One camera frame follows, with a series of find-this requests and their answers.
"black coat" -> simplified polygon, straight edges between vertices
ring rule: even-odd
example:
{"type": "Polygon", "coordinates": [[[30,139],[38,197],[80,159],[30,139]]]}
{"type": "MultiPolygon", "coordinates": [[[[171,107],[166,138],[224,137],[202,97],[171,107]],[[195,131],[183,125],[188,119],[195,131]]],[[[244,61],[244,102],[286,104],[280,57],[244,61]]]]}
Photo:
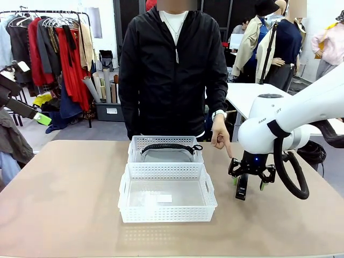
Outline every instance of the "black coat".
{"type": "Polygon", "coordinates": [[[156,6],[135,17],[119,70],[128,137],[202,134],[205,87],[210,113],[225,110],[226,79],[219,25],[212,17],[189,11],[177,46],[156,6]]]}

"black hat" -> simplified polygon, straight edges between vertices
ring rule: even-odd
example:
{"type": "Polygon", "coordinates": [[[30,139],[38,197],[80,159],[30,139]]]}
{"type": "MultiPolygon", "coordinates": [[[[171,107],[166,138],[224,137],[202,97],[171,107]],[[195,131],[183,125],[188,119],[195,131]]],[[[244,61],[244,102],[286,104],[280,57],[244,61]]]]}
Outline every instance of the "black hat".
{"type": "Polygon", "coordinates": [[[340,21],[340,22],[344,22],[344,10],[342,11],[342,13],[336,18],[336,20],[340,21]]]}
{"type": "Polygon", "coordinates": [[[257,0],[254,7],[258,16],[269,15],[280,8],[274,0],[257,0]]]}

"storage bin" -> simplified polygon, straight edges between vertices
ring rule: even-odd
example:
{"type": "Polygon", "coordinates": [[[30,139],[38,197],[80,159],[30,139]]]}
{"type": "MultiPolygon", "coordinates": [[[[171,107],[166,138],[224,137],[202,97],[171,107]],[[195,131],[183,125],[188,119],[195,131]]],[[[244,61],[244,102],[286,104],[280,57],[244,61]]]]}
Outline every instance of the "storage bin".
{"type": "Polygon", "coordinates": [[[99,121],[124,122],[120,104],[95,103],[99,121]]]}
{"type": "Polygon", "coordinates": [[[124,223],[210,221],[217,207],[202,163],[129,163],[119,192],[124,223]]]}
{"type": "MultiPolygon", "coordinates": [[[[180,144],[193,147],[198,145],[196,137],[192,136],[133,136],[128,149],[128,163],[141,162],[141,150],[152,144],[180,144]]],[[[195,151],[195,163],[203,163],[202,151],[195,151]]]]}

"white t-shirt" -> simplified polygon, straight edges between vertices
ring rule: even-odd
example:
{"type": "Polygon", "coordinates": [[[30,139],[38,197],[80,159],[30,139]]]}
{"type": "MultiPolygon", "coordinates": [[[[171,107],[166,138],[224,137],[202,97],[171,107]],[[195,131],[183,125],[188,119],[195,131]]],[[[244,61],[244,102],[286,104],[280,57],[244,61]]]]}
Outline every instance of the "white t-shirt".
{"type": "Polygon", "coordinates": [[[177,45],[179,35],[183,27],[183,23],[187,17],[188,11],[180,13],[179,15],[172,15],[165,11],[160,11],[161,20],[167,25],[171,35],[174,39],[174,43],[177,45]]]}

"beige tabletop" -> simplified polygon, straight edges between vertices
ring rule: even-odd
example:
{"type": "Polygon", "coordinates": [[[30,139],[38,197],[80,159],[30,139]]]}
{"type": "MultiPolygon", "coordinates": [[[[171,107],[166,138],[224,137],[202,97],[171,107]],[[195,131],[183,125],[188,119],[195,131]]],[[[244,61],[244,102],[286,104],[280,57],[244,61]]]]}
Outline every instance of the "beige tabletop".
{"type": "MultiPolygon", "coordinates": [[[[236,200],[225,151],[204,144],[218,207],[209,223],[123,224],[128,142],[54,141],[0,194],[0,255],[19,257],[316,256],[344,253],[344,200],[303,160],[310,197],[250,176],[236,200]]],[[[233,144],[241,158],[242,148],[233,144]]]]}

